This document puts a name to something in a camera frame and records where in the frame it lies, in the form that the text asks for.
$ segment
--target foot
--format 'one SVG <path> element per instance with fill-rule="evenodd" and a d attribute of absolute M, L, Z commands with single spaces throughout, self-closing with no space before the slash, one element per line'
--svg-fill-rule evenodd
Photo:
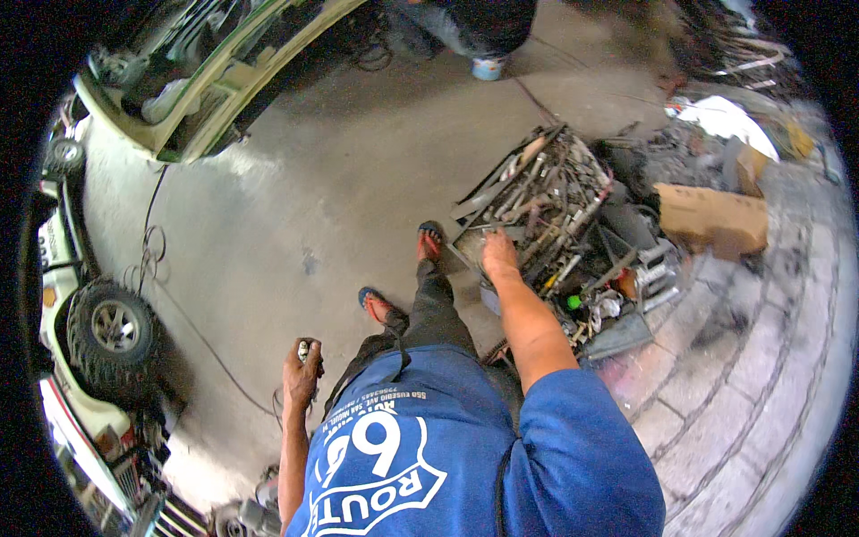
<path fill-rule="evenodd" d="M 417 261 L 423 259 L 437 261 L 442 256 L 442 236 L 434 229 L 418 228 Z"/>
<path fill-rule="evenodd" d="M 361 297 L 361 307 L 364 308 L 370 317 L 377 323 L 384 325 L 387 315 L 395 310 L 393 304 L 385 300 L 378 291 L 365 287 L 359 293 Z"/>

